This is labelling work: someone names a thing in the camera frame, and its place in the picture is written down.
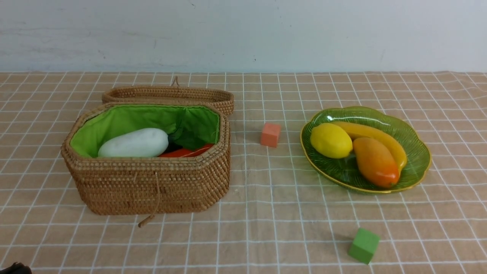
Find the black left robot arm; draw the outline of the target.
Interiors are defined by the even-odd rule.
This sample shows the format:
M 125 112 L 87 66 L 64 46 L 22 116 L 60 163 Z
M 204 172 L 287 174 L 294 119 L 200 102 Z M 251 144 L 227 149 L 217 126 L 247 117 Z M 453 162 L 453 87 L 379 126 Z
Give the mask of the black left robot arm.
M 15 262 L 11 266 L 2 269 L 0 274 L 32 274 L 32 270 L 23 263 Z

